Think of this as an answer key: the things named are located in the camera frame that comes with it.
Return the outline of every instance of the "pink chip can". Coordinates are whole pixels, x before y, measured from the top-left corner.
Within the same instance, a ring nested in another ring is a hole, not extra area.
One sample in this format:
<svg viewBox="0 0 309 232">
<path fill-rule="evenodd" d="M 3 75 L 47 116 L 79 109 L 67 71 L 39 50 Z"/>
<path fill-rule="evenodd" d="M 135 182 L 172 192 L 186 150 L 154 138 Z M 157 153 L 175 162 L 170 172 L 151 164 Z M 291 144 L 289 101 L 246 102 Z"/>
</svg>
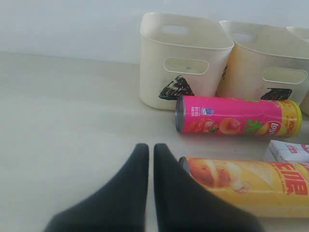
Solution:
<svg viewBox="0 0 309 232">
<path fill-rule="evenodd" d="M 175 116 L 176 129 L 183 133 L 291 137 L 302 124 L 299 106 L 290 100 L 180 96 Z"/>
</svg>

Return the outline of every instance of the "plastic storage bin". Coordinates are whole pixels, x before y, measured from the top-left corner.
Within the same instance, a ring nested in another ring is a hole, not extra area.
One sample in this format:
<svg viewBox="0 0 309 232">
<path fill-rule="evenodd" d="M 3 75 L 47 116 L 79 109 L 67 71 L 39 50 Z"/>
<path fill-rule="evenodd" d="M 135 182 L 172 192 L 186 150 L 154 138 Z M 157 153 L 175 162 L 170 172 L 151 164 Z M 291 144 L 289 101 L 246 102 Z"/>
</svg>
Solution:
<svg viewBox="0 0 309 232">
<path fill-rule="evenodd" d="M 140 27 L 140 98 L 174 110 L 179 95 L 214 96 L 234 46 L 207 19 L 147 13 Z"/>
<path fill-rule="evenodd" d="M 298 36 L 302 40 L 309 43 L 309 28 L 295 28 L 287 27 L 287 29 L 295 36 Z M 306 115 L 309 115 L 309 92 L 306 94 L 302 103 L 300 104 L 300 109 Z"/>
<path fill-rule="evenodd" d="M 220 25 L 235 47 L 218 96 L 301 103 L 309 90 L 309 43 L 285 28 L 233 21 Z"/>
</svg>

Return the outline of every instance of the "white wall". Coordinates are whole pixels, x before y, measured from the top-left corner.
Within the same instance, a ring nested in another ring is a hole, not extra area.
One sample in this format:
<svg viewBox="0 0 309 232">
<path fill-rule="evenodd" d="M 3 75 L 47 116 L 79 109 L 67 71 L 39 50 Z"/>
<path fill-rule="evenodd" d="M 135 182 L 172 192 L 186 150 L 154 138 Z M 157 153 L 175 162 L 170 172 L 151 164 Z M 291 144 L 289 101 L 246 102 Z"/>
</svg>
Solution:
<svg viewBox="0 0 309 232">
<path fill-rule="evenodd" d="M 145 12 L 309 27 L 308 0 L 0 0 L 0 51 L 139 61 Z"/>
</svg>

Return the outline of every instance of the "white floor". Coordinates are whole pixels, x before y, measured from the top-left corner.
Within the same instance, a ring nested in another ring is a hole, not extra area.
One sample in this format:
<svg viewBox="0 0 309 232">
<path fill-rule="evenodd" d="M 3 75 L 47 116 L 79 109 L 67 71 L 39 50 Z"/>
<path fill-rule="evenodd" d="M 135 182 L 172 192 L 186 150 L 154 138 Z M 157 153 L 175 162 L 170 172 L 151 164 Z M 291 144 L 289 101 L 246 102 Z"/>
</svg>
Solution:
<svg viewBox="0 0 309 232">
<path fill-rule="evenodd" d="M 309 118 L 288 141 L 308 144 Z M 174 113 L 139 99 L 139 67 L 0 54 L 0 231 L 41 232 L 104 185 L 136 143 L 149 144 L 147 230 L 157 231 L 152 149 L 176 156 L 261 160 L 268 138 L 181 135 Z M 269 232 L 307 232 L 308 219 L 261 219 Z"/>
</svg>

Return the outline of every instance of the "cylindrical snack can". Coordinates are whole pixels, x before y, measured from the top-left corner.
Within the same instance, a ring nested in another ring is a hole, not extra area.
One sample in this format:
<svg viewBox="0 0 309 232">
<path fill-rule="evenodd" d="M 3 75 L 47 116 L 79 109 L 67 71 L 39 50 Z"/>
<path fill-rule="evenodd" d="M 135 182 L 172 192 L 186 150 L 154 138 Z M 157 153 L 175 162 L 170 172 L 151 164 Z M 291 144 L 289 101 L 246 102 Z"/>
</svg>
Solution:
<svg viewBox="0 0 309 232">
<path fill-rule="evenodd" d="M 180 158 L 202 187 L 257 217 L 309 218 L 309 164 Z"/>
<path fill-rule="evenodd" d="M 183 133 L 291 137 L 302 124 L 299 106 L 290 100 L 180 96 L 175 116 L 176 129 Z"/>
</svg>

